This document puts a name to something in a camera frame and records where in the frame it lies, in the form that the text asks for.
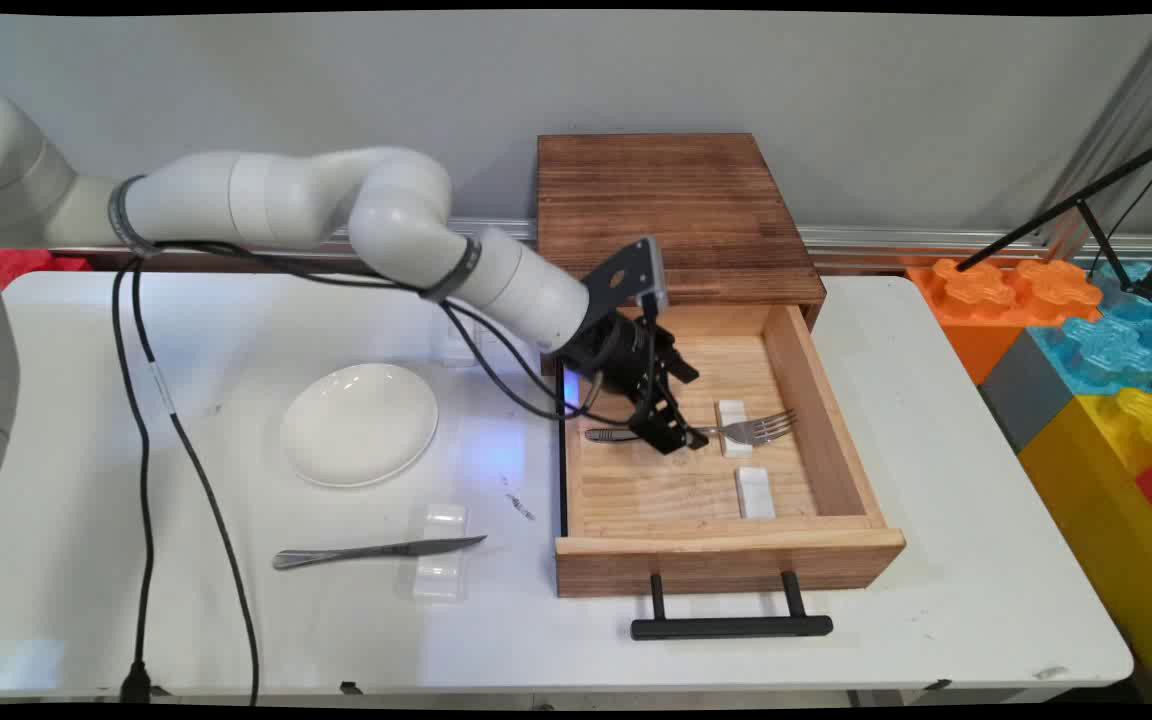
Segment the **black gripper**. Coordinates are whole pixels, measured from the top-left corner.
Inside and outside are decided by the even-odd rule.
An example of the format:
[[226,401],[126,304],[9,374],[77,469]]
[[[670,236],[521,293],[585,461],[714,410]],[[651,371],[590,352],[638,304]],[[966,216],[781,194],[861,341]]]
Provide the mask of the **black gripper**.
[[[605,314],[558,348],[558,359],[589,381],[602,374],[604,391],[628,397],[634,406],[628,430],[659,454],[708,446],[708,435],[687,423],[667,386],[668,376],[690,384],[700,372],[675,348],[675,338],[645,316],[630,319],[622,313]],[[647,393],[650,367],[654,369],[655,382]]]

